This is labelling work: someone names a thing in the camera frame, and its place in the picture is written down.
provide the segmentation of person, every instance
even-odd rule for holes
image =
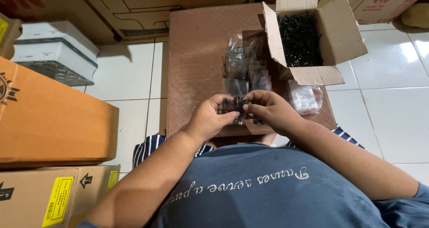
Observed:
[[[429,227],[429,187],[325,127],[279,95],[247,94],[243,109],[296,146],[223,146],[196,151],[239,112],[203,101],[116,184],[79,228]]]

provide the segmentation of blue t-shirt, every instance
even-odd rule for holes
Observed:
[[[225,146],[192,160],[152,227],[429,227],[429,187],[371,201],[296,148]]]

